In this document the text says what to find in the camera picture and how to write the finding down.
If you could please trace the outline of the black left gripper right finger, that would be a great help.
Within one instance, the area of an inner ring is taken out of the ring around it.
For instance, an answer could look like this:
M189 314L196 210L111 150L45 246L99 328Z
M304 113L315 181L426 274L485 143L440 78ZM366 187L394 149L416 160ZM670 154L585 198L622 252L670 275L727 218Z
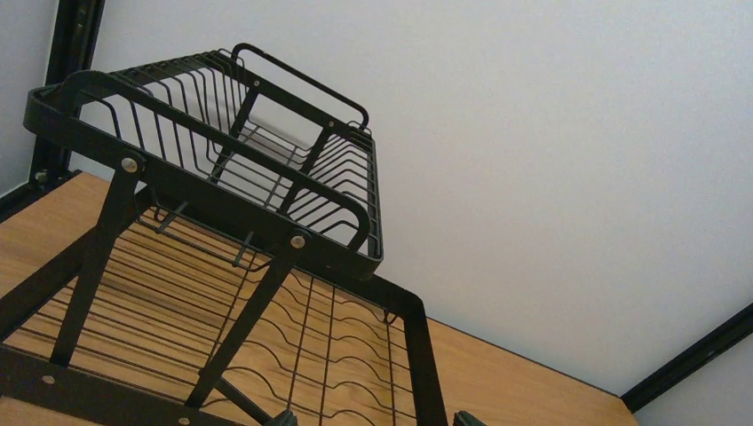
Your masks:
M475 417L473 414L461 410L454 413L453 426L486 426L486 424Z

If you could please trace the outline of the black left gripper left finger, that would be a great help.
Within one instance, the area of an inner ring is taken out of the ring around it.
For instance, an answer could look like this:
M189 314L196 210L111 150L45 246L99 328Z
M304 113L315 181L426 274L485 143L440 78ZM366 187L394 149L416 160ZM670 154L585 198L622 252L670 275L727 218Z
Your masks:
M269 420L267 426L298 426L298 420L291 410L286 409Z

